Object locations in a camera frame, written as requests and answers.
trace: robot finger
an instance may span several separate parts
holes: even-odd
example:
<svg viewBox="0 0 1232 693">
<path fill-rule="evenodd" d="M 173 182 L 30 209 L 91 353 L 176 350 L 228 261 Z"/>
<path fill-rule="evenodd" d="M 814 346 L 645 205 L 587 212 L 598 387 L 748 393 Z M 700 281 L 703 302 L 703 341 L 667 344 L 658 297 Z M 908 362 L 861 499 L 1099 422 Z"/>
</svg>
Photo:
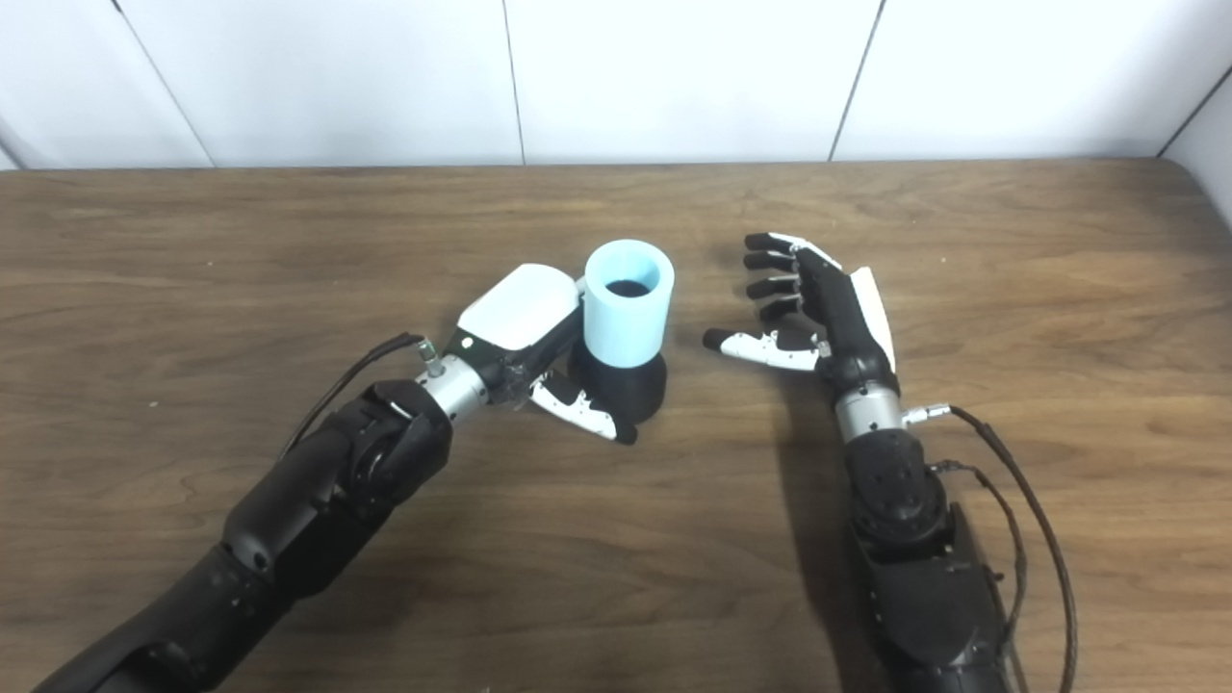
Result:
<svg viewBox="0 0 1232 693">
<path fill-rule="evenodd" d="M 744 256 L 744 268 L 749 270 L 796 271 L 796 258 L 777 250 L 758 250 Z"/>
<path fill-rule="evenodd" d="M 754 337 L 745 332 L 713 328 L 706 330 L 702 344 L 727 356 L 796 371 L 816 369 L 817 359 L 822 356 L 813 337 L 803 333 L 780 335 L 779 330 L 772 330 Z"/>
<path fill-rule="evenodd" d="M 840 270 L 843 269 L 843 265 L 840 265 L 839 261 L 832 258 L 828 253 L 817 245 L 813 245 L 807 239 L 797 236 L 787 236 L 784 233 L 750 233 L 744 237 L 744 247 L 749 250 L 775 252 L 785 255 L 792 255 L 797 259 L 802 252 L 812 252 L 830 265 L 834 265 Z"/>
<path fill-rule="evenodd" d="M 531 385 L 531 402 L 600 438 L 625 445 L 637 443 L 637 427 L 614 416 L 601 402 L 591 400 L 578 383 L 554 369 Z"/>
<path fill-rule="evenodd" d="M 791 313 L 800 311 L 800 295 L 784 296 L 777 301 L 771 301 L 758 311 L 758 318 L 761 322 L 775 322 L 782 319 Z"/>
<path fill-rule="evenodd" d="M 761 298 L 768 298 L 776 293 L 779 295 L 795 295 L 800 293 L 800 276 L 790 274 L 784 276 L 769 276 L 763 280 L 754 281 L 744 290 L 744 292 L 754 301 L 760 301 Z"/>
</svg>

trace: black cup base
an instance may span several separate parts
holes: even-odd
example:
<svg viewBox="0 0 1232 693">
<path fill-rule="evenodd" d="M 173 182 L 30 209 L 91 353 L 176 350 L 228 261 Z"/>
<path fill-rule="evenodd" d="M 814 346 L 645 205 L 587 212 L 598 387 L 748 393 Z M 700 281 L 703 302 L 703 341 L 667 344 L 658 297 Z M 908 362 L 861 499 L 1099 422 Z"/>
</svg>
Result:
<svg viewBox="0 0 1232 693">
<path fill-rule="evenodd" d="M 632 369 L 617 369 L 600 361 L 578 342 L 569 355 L 569 377 L 586 393 L 628 423 L 642 423 L 663 406 L 668 390 L 668 363 L 663 354 Z"/>
</svg>

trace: wooden table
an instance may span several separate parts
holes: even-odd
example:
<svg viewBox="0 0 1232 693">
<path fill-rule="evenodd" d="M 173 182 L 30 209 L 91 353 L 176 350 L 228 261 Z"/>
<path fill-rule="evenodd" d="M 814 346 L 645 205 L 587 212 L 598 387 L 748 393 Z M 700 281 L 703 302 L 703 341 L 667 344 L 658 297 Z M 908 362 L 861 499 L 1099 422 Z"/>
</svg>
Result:
<svg viewBox="0 0 1232 693">
<path fill-rule="evenodd" d="M 482 412 L 223 689 L 873 688 L 829 413 L 699 344 L 755 327 L 740 238 L 768 229 L 872 265 L 907 401 L 1019 455 L 1073 571 L 1078 687 L 1226 691 L 1232 237 L 1161 160 L 0 174 L 0 689 L 179 577 L 370 345 L 444 338 L 516 264 L 580 274 L 630 236 L 678 270 L 641 441 Z M 958 423 L 920 430 L 1011 490 Z M 1008 570 L 995 506 L 952 486 Z M 1027 528 L 1019 652 L 1046 692 L 1062 619 Z"/>
</svg>

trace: robotic hand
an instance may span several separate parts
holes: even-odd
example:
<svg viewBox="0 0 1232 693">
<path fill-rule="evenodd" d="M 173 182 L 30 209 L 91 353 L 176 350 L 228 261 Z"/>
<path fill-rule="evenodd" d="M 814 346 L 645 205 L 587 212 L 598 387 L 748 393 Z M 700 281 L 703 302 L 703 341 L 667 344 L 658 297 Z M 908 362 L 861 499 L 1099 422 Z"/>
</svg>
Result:
<svg viewBox="0 0 1232 693">
<path fill-rule="evenodd" d="M 485 403 L 531 401 L 632 444 L 631 424 L 552 370 L 580 338 L 582 316 L 569 275 L 521 265 L 462 313 L 444 356 L 409 334 L 373 349 L 232 509 L 206 557 L 34 693 L 213 691 L 297 601 L 329 587 L 393 509 L 445 466 L 453 425 Z M 411 346 L 426 361 L 424 374 L 371 385 L 304 437 L 363 366 Z"/>
<path fill-rule="evenodd" d="M 760 337 L 711 329 L 703 343 L 728 356 L 813 371 L 828 390 L 850 482 L 855 560 L 896 688 L 1008 692 L 1004 658 L 1023 572 L 1014 615 L 1007 620 L 997 576 L 983 564 L 962 508 L 947 503 L 939 478 L 939 472 L 967 467 L 926 465 L 920 441 L 907 430 L 950 413 L 950 407 L 901 408 L 890 326 L 871 270 L 845 274 L 816 245 L 790 236 L 752 234 L 745 247 L 753 252 L 744 258 L 748 269 L 790 273 L 749 285 L 753 300 L 775 297 L 761 307 L 761 319 L 798 312 L 819 329 Z M 1019 557 L 1025 561 L 1025 554 Z"/>
</svg>

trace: panel seam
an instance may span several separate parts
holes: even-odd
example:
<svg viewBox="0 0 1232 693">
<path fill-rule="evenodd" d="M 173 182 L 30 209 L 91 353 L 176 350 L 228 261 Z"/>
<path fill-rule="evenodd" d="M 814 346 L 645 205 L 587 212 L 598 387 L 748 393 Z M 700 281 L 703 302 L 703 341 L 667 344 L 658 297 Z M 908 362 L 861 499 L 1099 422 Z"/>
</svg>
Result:
<svg viewBox="0 0 1232 693">
<path fill-rule="evenodd" d="M 1206 102 L 1210 101 L 1212 96 L 1215 96 L 1215 92 L 1218 91 L 1221 86 L 1223 86 L 1223 83 L 1228 80 L 1228 75 L 1232 75 L 1232 65 L 1228 65 L 1228 69 L 1223 72 L 1223 76 L 1221 76 L 1218 81 L 1215 83 L 1215 86 L 1212 86 L 1211 90 L 1206 92 L 1206 96 L 1202 96 L 1202 100 L 1198 102 L 1198 107 L 1194 109 L 1194 112 L 1189 113 L 1189 117 L 1185 118 L 1185 122 L 1180 123 L 1180 127 L 1177 128 L 1177 132 L 1172 133 L 1172 137 L 1168 138 L 1168 142 L 1164 142 L 1163 147 L 1159 148 L 1159 153 L 1156 154 L 1157 159 L 1168 153 L 1168 148 L 1172 147 L 1174 142 L 1177 142 L 1177 138 L 1180 137 L 1180 133 L 1185 132 L 1185 128 L 1189 127 L 1189 123 L 1193 122 L 1195 117 L 1198 117 L 1199 111 L 1201 111 L 1202 107 L 1206 106 Z"/>
<path fill-rule="evenodd" d="M 120 10 L 120 16 L 124 18 L 124 26 L 128 27 L 128 33 L 133 35 L 133 41 L 140 47 L 142 54 L 145 55 L 145 62 L 150 64 L 150 69 L 154 70 L 154 75 L 158 76 L 159 84 L 163 85 L 163 90 L 166 91 L 168 97 L 171 99 L 171 104 L 175 105 L 175 110 L 180 112 L 180 117 L 184 118 L 184 125 L 188 127 L 188 132 L 192 133 L 192 138 L 197 142 L 197 147 L 201 148 L 201 153 L 206 155 L 206 160 L 209 162 L 212 168 L 218 168 L 214 158 L 209 154 L 209 149 L 206 148 L 206 143 L 201 139 L 201 133 L 193 127 L 192 120 L 188 118 L 188 113 L 185 112 L 184 106 L 180 105 L 180 100 L 175 97 L 175 91 L 171 90 L 171 85 L 168 84 L 166 78 L 163 76 L 163 70 L 158 69 L 158 63 L 154 62 L 154 57 L 150 55 L 149 49 L 145 48 L 145 43 L 142 41 L 140 35 L 133 27 L 133 22 L 128 18 L 128 14 L 124 12 L 123 7 L 120 6 L 118 0 L 111 0 L 111 4 Z"/>
<path fill-rule="evenodd" d="M 517 72 L 514 68 L 514 37 L 509 32 L 509 4 L 500 0 L 500 11 L 505 17 L 505 48 L 509 51 L 509 79 L 514 84 L 514 117 L 517 120 L 517 149 L 526 165 L 526 139 L 522 137 L 522 106 L 517 100 Z"/>
<path fill-rule="evenodd" d="M 830 142 L 830 154 L 825 158 L 827 162 L 834 160 L 834 152 L 839 148 L 839 138 L 843 137 L 843 126 L 846 125 L 848 113 L 851 111 L 851 102 L 855 101 L 855 90 L 860 86 L 860 75 L 864 74 L 864 63 L 869 59 L 869 51 L 872 48 L 872 39 L 877 36 L 877 25 L 881 23 L 881 12 L 886 9 L 886 0 L 881 0 L 877 5 L 877 16 L 872 18 L 872 26 L 869 27 L 869 41 L 864 44 L 864 53 L 860 54 L 860 65 L 855 69 L 855 78 L 851 80 L 851 91 L 848 92 L 846 104 L 843 105 L 843 115 L 839 117 L 839 127 L 834 131 L 834 141 Z"/>
</svg>

